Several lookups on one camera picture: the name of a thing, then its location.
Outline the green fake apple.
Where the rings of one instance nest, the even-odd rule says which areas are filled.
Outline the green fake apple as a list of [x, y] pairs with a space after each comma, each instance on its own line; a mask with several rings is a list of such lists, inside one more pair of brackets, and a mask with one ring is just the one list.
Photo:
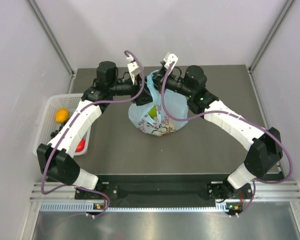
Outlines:
[[158, 116], [160, 115], [156, 106], [153, 106], [151, 110], [148, 112], [148, 116], [151, 117], [154, 121], [158, 120]]

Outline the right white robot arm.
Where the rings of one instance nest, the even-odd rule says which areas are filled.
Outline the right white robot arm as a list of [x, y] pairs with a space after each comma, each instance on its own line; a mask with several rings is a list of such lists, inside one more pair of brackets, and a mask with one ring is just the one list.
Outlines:
[[280, 132], [274, 127], [265, 129], [255, 125], [230, 110], [207, 90], [207, 77], [201, 67], [187, 67], [183, 77], [174, 75], [172, 70], [172, 66], [163, 66], [149, 74], [147, 87], [158, 90], [162, 101], [166, 99], [167, 90], [178, 97], [186, 97], [186, 104], [196, 117], [215, 124], [247, 150], [244, 162], [223, 182], [224, 194], [235, 198], [245, 184], [252, 180], [261, 180], [282, 159], [284, 147]]

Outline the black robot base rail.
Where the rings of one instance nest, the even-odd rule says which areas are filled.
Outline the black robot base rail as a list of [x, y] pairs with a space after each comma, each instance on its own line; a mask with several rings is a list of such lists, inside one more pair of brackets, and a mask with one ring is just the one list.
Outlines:
[[234, 190], [226, 174], [101, 174], [97, 191], [111, 207], [211, 207], [249, 200], [251, 185]]

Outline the red fake apple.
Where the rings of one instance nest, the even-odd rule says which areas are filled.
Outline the red fake apple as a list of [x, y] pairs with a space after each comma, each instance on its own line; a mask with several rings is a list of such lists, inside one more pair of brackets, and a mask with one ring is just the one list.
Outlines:
[[86, 140], [83, 138], [77, 145], [75, 152], [76, 153], [82, 152], [85, 148], [85, 145], [86, 145]]

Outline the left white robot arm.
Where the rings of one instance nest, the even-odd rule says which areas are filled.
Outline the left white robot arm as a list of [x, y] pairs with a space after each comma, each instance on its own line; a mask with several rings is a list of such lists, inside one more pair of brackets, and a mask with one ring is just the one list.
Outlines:
[[102, 115], [114, 96], [131, 96], [135, 100], [142, 93], [145, 74], [142, 64], [132, 57], [127, 65], [130, 78], [118, 79], [118, 68], [114, 62], [103, 61], [96, 69], [93, 85], [82, 95], [77, 109], [61, 131], [47, 144], [36, 150], [43, 178], [49, 177], [66, 186], [85, 188], [92, 198], [99, 198], [104, 191], [98, 177], [80, 166], [73, 159], [78, 144]]

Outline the light blue plastic bag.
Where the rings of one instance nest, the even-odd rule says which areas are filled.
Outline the light blue plastic bag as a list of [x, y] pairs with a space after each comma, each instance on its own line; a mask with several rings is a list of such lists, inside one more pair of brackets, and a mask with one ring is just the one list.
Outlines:
[[145, 105], [131, 104], [128, 109], [128, 117], [132, 124], [145, 134], [161, 137], [174, 133], [183, 128], [187, 121], [176, 121], [170, 116], [178, 119], [188, 117], [187, 99], [185, 96], [171, 90], [164, 92], [164, 104], [162, 107], [161, 94], [155, 89], [153, 77], [156, 71], [146, 77], [146, 86], [150, 87], [150, 96], [154, 99]]

